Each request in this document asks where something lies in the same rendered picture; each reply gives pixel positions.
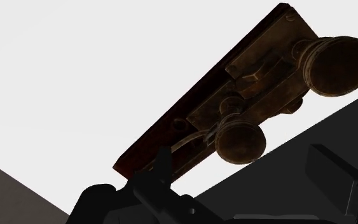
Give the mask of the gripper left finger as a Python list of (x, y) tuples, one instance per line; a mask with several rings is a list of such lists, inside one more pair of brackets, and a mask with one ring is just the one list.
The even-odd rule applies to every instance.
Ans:
[(65, 224), (103, 224), (111, 211), (143, 205), (158, 224), (223, 224), (224, 220), (189, 195), (178, 195), (172, 182), (172, 150), (158, 150), (153, 169), (135, 173), (117, 190), (110, 184), (89, 186), (79, 196)]

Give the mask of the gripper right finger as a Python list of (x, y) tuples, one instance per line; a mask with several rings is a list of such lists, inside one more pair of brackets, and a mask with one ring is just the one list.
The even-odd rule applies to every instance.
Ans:
[(358, 224), (358, 169), (322, 144), (312, 144), (306, 156), (309, 180), (345, 216)]

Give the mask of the brass knobbed device on wooden board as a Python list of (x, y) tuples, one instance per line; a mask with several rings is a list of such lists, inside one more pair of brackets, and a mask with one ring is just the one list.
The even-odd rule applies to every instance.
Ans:
[(266, 149), (261, 124), (292, 114), (308, 92), (339, 97), (358, 88), (358, 38), (320, 37), (279, 3), (114, 163), (125, 178), (172, 152), (172, 179), (213, 153), (242, 165)]

